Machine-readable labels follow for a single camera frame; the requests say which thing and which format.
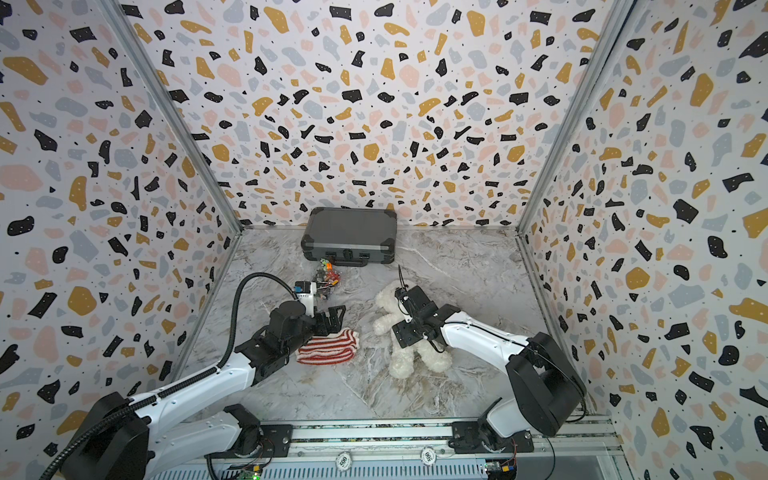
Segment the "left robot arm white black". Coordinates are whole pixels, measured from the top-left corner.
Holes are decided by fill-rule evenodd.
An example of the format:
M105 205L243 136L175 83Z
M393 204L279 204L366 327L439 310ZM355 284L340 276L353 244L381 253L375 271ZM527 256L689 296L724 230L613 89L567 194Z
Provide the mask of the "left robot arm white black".
M230 405L196 422L191 416L261 383L311 339L340 332L345 313L345 306L335 306L309 315L303 303L286 301L223 365L144 394L102 397L52 463L53 471L66 479L149 479L207 454L252 453L263 443L263 429L246 407Z

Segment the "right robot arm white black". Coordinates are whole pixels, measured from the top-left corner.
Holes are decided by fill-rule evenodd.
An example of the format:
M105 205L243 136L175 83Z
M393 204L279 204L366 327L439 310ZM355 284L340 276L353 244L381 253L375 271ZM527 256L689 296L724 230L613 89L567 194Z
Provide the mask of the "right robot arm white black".
M398 344L425 340L463 350L507 374L513 395L494 403L479 427L507 439L523 431L554 436L586 396L586 387L557 342L547 333L516 335L484 324L460 308L439 307L419 286L403 279L394 297L405 319L392 331Z

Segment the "red white striped knitted sweater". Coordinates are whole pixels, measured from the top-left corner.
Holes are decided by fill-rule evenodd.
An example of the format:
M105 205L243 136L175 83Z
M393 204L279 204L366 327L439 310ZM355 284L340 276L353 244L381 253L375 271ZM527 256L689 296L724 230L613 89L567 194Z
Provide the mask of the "red white striped knitted sweater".
M304 365L338 365L352 360L359 348L359 334L349 328L326 337L314 337L296 353Z

